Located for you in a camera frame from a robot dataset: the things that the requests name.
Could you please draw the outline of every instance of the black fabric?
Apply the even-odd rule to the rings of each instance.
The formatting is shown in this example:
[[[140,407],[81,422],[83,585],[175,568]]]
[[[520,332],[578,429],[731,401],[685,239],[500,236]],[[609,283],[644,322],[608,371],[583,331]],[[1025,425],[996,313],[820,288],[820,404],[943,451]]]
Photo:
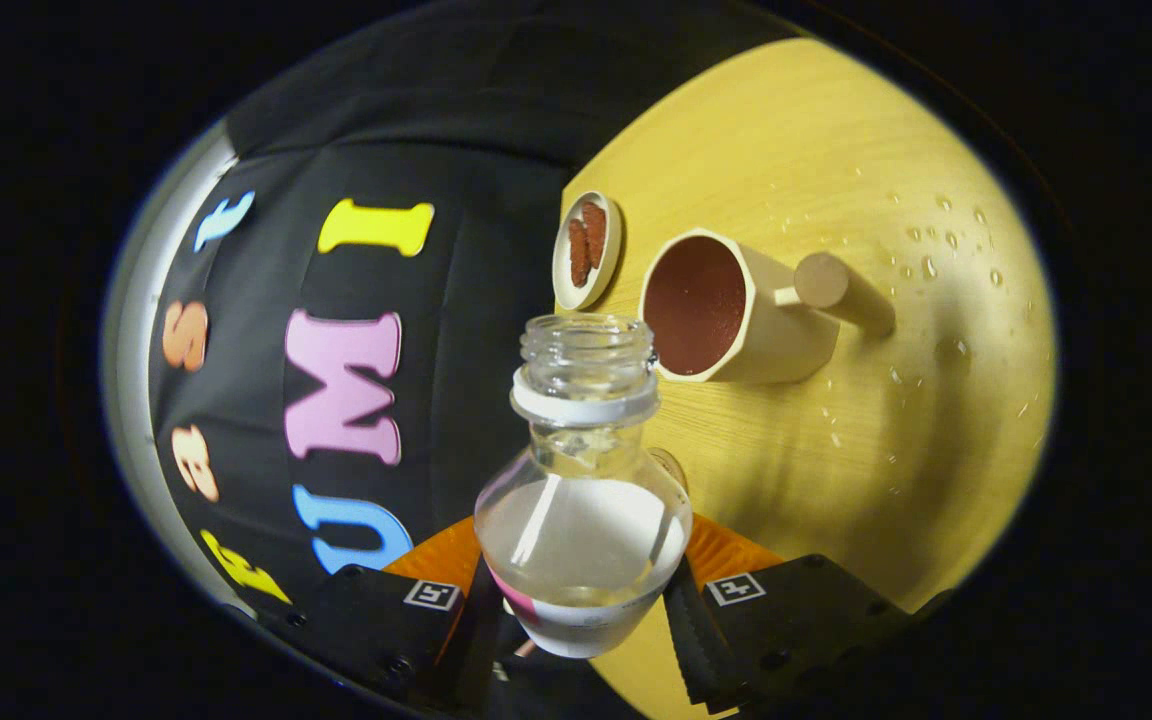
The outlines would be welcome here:
[[[280,152],[238,161],[221,179],[180,242],[156,325],[160,336],[172,302],[200,301],[205,363],[187,373],[157,349],[149,359],[164,473],[207,556],[202,529],[296,600],[326,578],[312,536],[358,550],[379,538],[355,526],[311,532],[293,506],[294,484],[376,502],[416,544],[473,511],[484,479],[526,441],[508,388],[522,325],[553,306],[550,237],[566,180],[563,169],[515,156],[410,143]],[[200,219],[250,190],[256,199],[238,227],[195,252]],[[317,252],[323,220],[342,197],[374,209],[433,202],[424,249],[415,258],[389,247]],[[394,395],[384,412],[402,433],[396,467],[351,452],[291,455],[285,408],[321,387],[285,358],[296,309],[323,319],[402,318],[401,364],[384,381]],[[172,430],[189,425],[206,438],[219,502],[192,492],[175,467]],[[285,611],[270,594],[236,589]]]
[[[579,168],[687,79],[793,35],[742,3],[432,3],[280,74],[227,126],[240,156],[425,141]]]
[[[1073,418],[1011,568],[893,653],[887,691],[874,670],[851,690],[867,702],[819,717],[1152,717],[1152,5],[829,5],[1029,152],[1079,229],[1079,319],[1115,340],[1079,370],[1100,401]],[[247,88],[371,20],[339,8],[0,5],[0,717],[385,717],[183,582],[118,482],[93,382],[137,205]]]

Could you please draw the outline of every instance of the cookie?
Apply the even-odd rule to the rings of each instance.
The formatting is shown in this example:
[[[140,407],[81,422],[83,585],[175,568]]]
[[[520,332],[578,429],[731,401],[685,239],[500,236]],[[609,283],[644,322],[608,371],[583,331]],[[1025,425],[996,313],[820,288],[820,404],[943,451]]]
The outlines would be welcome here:
[[[590,268],[589,242],[585,241],[585,225],[579,223],[577,219],[573,219],[571,222],[567,223],[567,237],[571,241],[573,286],[585,287]]]
[[[585,220],[585,237],[589,241],[589,259],[596,268],[602,265],[602,248],[607,245],[607,213],[592,202],[579,206],[581,219]]]

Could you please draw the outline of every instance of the small plate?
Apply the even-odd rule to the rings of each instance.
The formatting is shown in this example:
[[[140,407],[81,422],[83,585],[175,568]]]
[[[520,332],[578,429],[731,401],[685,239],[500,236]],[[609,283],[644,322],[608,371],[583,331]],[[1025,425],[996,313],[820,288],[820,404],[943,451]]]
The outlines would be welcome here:
[[[573,219],[579,219],[579,206],[592,202],[607,213],[607,242],[602,243],[602,260],[598,268],[589,270],[585,287],[573,285],[571,238],[567,236],[567,225]],[[554,283],[554,300],[567,310],[581,310],[594,304],[594,301],[607,290],[612,275],[616,274],[616,259],[621,256],[621,209],[602,192],[585,192],[573,202],[563,222],[558,226],[558,240],[554,241],[554,260],[550,265]]]

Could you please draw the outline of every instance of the mug handle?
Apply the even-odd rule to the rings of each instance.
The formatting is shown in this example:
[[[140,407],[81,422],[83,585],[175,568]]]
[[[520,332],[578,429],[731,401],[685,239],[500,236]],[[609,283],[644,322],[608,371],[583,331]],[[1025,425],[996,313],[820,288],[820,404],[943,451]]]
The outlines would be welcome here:
[[[811,306],[864,332],[886,336],[896,328],[896,310],[849,265],[828,252],[806,256],[794,271],[794,285],[776,288],[776,306]]]

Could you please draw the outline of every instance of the bottle label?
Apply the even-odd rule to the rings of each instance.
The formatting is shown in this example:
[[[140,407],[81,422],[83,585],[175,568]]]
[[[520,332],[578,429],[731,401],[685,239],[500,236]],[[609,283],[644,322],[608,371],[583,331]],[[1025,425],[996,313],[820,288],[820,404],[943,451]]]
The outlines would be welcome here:
[[[652,609],[664,584],[634,600],[602,607],[571,607],[536,600],[509,588],[492,571],[500,592],[526,635],[545,652],[559,657],[601,655],[621,644]]]

